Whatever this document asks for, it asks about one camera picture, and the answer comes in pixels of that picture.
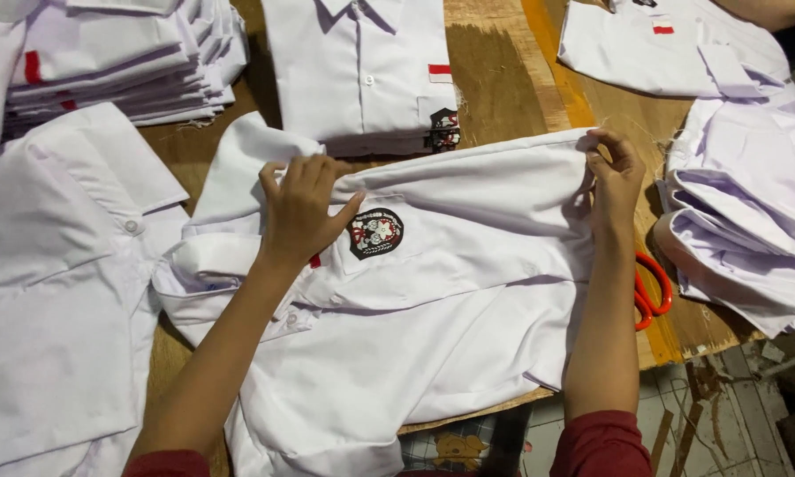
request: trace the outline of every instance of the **maroon shirt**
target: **maroon shirt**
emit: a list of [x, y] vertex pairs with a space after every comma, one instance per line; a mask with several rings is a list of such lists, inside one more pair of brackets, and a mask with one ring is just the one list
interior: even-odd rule
[[[651, 476], [651, 459], [642, 445], [635, 414], [585, 414], [562, 431], [550, 477], [599, 476]], [[138, 456], [123, 477], [209, 477], [209, 465], [194, 450], [163, 450]]]

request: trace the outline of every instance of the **shirt sleeve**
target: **shirt sleeve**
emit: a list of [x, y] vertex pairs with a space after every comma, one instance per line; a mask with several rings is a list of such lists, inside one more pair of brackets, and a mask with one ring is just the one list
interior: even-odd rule
[[550, 477], [651, 477], [636, 415], [598, 411], [565, 426]]
[[209, 477], [209, 463], [196, 450], [159, 450], [133, 459], [121, 477]]

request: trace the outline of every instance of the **shirt collar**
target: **shirt collar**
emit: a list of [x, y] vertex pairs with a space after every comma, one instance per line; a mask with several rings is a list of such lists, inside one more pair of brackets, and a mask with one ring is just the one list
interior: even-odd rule
[[[320, 0], [321, 4], [333, 17], [338, 16], [352, 2], [348, 0]], [[397, 31], [403, 11], [403, 0], [359, 0], [362, 10], [371, 9], [386, 25]]]

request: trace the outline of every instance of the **person's left hand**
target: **person's left hand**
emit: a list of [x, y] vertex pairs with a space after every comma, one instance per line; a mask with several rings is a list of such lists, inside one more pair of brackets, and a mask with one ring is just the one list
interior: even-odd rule
[[257, 259], [299, 271], [313, 255], [336, 241], [359, 212], [365, 194], [357, 192], [338, 214], [329, 216], [333, 184], [350, 165], [325, 155], [296, 157], [291, 162], [281, 185], [277, 185], [274, 172], [285, 169], [285, 164], [269, 162], [259, 172], [268, 200], [268, 225]]

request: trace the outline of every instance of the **wooden table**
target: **wooden table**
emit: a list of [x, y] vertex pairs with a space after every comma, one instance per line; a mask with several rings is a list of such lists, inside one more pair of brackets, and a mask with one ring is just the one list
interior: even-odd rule
[[[246, 21], [252, 57], [242, 79], [234, 86], [235, 104], [205, 127], [164, 125], [141, 129], [150, 146], [191, 194], [186, 207], [189, 212], [200, 196], [215, 148], [228, 124], [242, 114], [259, 110], [269, 125], [281, 127], [260, 4], [254, 0], [232, 3]], [[625, 133], [647, 164], [636, 207], [636, 229], [642, 237], [638, 245], [655, 255], [673, 276], [673, 267], [654, 253], [650, 229], [661, 213], [654, 179], [662, 175], [666, 147], [681, 128], [692, 101], [649, 98], [585, 78], [557, 64], [564, 5], [565, 0], [445, 0], [451, 67], [465, 98], [459, 109], [463, 133], [460, 147], [595, 124]], [[358, 163], [357, 168], [378, 164], [368, 161]], [[659, 296], [653, 279], [646, 281], [646, 287], [652, 296]], [[761, 336], [725, 308], [676, 299], [668, 314], [655, 318], [649, 328], [636, 335], [639, 364], [647, 369], [682, 363], [692, 356], [720, 352]], [[163, 316], [151, 357], [147, 413], [153, 412], [162, 391], [190, 354], [188, 343]], [[476, 414], [496, 412], [550, 394], [539, 389]], [[465, 417], [468, 416], [404, 426], [401, 433]], [[214, 476], [231, 473], [222, 436], [211, 464]]]

